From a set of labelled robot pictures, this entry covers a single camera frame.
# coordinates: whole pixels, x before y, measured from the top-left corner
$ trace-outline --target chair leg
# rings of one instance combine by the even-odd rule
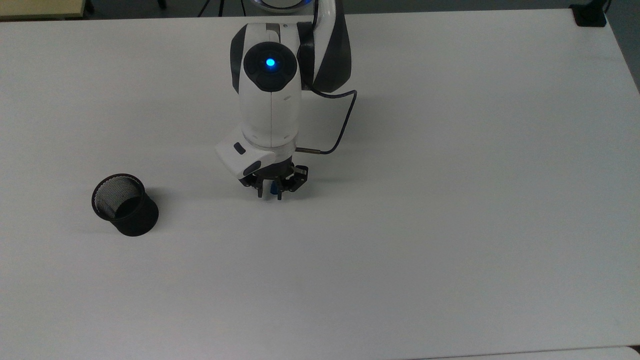
[[[86,0],[84,2],[84,10],[89,13],[89,15],[93,15],[95,12],[95,8],[93,7],[93,3],[91,0]]]

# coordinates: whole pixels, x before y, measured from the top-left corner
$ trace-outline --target table surface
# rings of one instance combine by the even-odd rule
[[[464,360],[638,360],[640,354],[629,347],[590,348],[582,350],[528,352],[522,354],[501,354],[469,356]]]
[[[245,21],[0,24],[0,357],[640,343],[640,95],[609,26],[348,16],[346,134],[296,155],[309,182],[278,202],[214,154],[239,116],[228,48]],[[298,145],[330,147],[349,100],[303,101]],[[160,208],[140,238],[90,207],[118,172]]]
[[[82,16],[85,0],[2,0],[0,20]]]

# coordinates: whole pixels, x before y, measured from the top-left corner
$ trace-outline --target black mesh cup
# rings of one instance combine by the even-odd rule
[[[140,236],[158,220],[158,207],[137,177],[116,174],[102,180],[91,196],[95,213],[122,234]]]

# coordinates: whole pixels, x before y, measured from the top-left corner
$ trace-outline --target gray floor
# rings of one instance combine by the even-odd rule
[[[269,15],[244,1],[247,16]],[[140,19],[196,17],[206,0],[166,0],[161,10],[156,0],[93,0],[95,13],[88,19]],[[346,13],[441,12],[567,8],[588,0],[343,0]],[[203,17],[218,16],[220,0],[210,0]],[[226,0],[223,16],[243,16],[241,0]],[[640,89],[640,0],[613,0],[607,13],[627,65]]]

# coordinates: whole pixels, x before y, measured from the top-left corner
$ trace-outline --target cable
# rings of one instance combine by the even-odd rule
[[[307,154],[317,154],[317,155],[329,155],[338,147],[338,145],[340,145],[340,140],[342,140],[342,135],[344,135],[344,130],[347,128],[347,122],[349,121],[349,116],[351,116],[351,110],[353,110],[353,105],[356,103],[356,98],[358,97],[358,91],[357,90],[352,90],[352,91],[347,91],[347,92],[345,92],[343,94],[337,94],[337,95],[324,94],[324,93],[316,90],[313,86],[307,84],[306,81],[305,81],[305,84],[309,87],[309,89],[311,89],[311,91],[314,94],[320,95],[321,97],[324,97],[324,98],[327,98],[327,99],[340,99],[342,97],[347,97],[349,95],[353,95],[353,99],[351,100],[351,105],[349,105],[349,111],[347,111],[347,116],[344,118],[344,123],[342,124],[342,129],[340,130],[340,135],[338,135],[338,140],[336,140],[335,145],[331,148],[331,150],[322,151],[322,150],[318,150],[318,149],[309,149],[307,147],[297,147],[296,148],[296,152],[306,152]]]
[[[207,5],[209,4],[209,1],[210,0],[207,0],[207,2],[204,3],[204,6],[202,7],[202,10],[200,10],[200,13],[198,14],[198,17],[202,16],[202,13],[204,13],[204,10],[207,8]],[[221,0],[220,7],[222,7],[222,3],[224,3],[224,2],[225,2],[225,0]]]
[[[311,28],[315,29],[318,22],[318,0],[314,0],[314,21],[311,23]]]

